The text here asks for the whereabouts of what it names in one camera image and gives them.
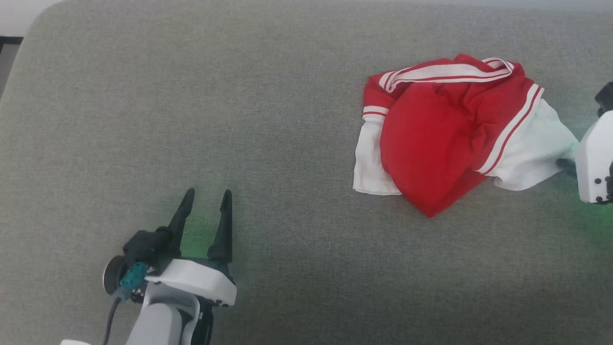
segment couch cushion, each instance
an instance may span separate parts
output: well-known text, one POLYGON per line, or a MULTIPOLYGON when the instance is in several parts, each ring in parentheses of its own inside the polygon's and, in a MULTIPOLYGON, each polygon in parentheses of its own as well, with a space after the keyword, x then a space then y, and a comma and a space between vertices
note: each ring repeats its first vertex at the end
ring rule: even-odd
MULTIPOLYGON (((215 344, 611 340, 613 209, 569 177, 486 182, 432 220, 351 189, 368 76, 458 53, 518 61, 581 137, 611 31, 605 13, 381 1, 49 8, 0 102, 0 343, 100 343, 105 264, 189 187, 188 255, 234 193, 238 297, 215 311, 215 344)), ((111 343, 138 311, 118 311, 111 343)))

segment robotic arm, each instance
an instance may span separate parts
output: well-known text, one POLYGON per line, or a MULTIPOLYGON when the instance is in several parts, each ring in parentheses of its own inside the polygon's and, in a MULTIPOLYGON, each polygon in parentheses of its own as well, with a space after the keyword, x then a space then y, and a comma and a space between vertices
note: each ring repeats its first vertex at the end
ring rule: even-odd
MULTIPOLYGON (((181 257, 181 239, 194 202, 189 189, 167 227, 138 231, 112 258, 102 283, 113 296, 104 345, 115 309, 128 299, 142 303, 127 345, 204 345, 211 340, 213 307, 233 306, 237 289, 232 262, 232 193, 226 190, 221 220, 208 258, 181 257)), ((89 345, 64 340, 61 345, 89 345)))
POLYGON ((577 177, 579 197, 586 203, 613 202, 613 82, 595 97, 598 120, 588 129, 575 153, 575 162, 558 166, 577 177))

